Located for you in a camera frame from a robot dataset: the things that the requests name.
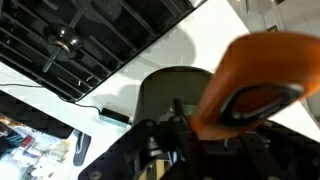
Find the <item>orange object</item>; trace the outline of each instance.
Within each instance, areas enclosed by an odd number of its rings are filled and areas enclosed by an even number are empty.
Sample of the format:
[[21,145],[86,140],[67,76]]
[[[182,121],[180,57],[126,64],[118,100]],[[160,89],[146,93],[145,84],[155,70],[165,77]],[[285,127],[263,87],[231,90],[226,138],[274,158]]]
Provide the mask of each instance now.
[[[293,101],[313,94],[319,88],[319,39],[285,32],[246,35],[228,47],[195,114],[188,122],[200,139],[237,136],[253,130],[257,123],[263,121],[261,119]],[[241,96],[234,98],[236,101],[228,108],[227,104],[232,102],[230,99],[243,89],[246,91],[238,93]],[[289,97],[287,93],[291,91],[293,99],[286,101],[287,104],[282,103],[281,98]],[[272,101],[278,103],[273,109],[268,107]],[[259,108],[263,110],[264,106],[269,108],[267,114],[262,113],[261,116],[255,116],[254,121],[251,119],[249,123],[242,123],[241,118],[253,116],[251,112],[255,108],[259,112]],[[225,120],[222,117],[224,109],[228,110],[224,117],[231,119],[229,124],[222,123]]]

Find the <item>metal grate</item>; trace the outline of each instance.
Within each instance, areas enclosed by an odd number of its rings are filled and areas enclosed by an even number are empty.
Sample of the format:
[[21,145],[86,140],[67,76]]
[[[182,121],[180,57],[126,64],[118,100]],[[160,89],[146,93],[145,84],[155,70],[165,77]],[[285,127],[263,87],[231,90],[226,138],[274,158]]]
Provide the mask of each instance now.
[[0,9],[0,61],[72,102],[193,11],[187,0],[2,0]]

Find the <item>white surface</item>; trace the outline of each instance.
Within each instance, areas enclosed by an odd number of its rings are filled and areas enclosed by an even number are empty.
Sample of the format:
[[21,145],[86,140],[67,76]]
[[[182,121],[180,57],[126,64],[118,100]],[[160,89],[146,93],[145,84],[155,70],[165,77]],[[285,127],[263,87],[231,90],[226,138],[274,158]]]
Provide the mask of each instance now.
[[[133,117],[140,84],[150,73],[175,65],[194,66],[214,72],[228,44],[247,33],[248,30],[227,1],[209,0],[78,103],[106,107]],[[0,69],[3,84],[35,84],[5,65],[0,64]],[[46,89],[1,89],[92,136],[86,161],[82,167],[72,169],[71,179],[76,179],[79,171],[126,131],[99,121],[95,109],[65,103]],[[299,104],[288,108],[282,116],[274,119],[320,141],[319,130],[314,130],[313,120]]]

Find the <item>black cable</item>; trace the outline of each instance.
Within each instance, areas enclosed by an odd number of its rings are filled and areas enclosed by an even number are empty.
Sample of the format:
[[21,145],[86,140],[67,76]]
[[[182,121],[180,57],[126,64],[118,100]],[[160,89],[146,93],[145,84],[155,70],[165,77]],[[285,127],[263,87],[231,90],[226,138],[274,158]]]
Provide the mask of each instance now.
[[[22,86],[22,87],[31,87],[31,88],[44,88],[43,86],[32,86],[32,85],[24,85],[24,84],[0,84],[0,86]],[[61,99],[64,102],[67,102],[67,103],[70,103],[70,104],[73,104],[73,105],[76,105],[76,106],[79,106],[79,107],[84,107],[84,108],[95,108],[96,110],[98,110],[99,114],[101,113],[100,109],[97,108],[96,106],[84,106],[84,105],[72,103],[72,102],[69,102],[69,101],[63,99],[59,95],[57,95],[57,96],[59,97],[59,99]]]

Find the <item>wire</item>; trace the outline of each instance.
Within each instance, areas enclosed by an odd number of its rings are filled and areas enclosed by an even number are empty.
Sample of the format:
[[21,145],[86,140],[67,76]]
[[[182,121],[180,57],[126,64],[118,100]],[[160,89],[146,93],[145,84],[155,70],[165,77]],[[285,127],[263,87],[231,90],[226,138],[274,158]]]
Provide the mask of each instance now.
[[[43,86],[32,86],[32,85],[24,85],[24,84],[0,84],[0,86],[22,86],[22,87],[30,87],[30,88],[44,88]],[[96,109],[98,111],[99,114],[101,113],[100,109],[97,108],[96,106],[84,106],[84,105],[81,105],[81,104],[72,103],[70,101],[67,101],[67,100],[63,99],[59,95],[57,95],[57,96],[59,97],[59,99],[61,99],[64,102],[67,102],[67,103],[70,103],[70,104],[73,104],[73,105],[76,105],[76,106],[79,106],[79,107],[83,107],[83,108],[94,108],[94,109]]]

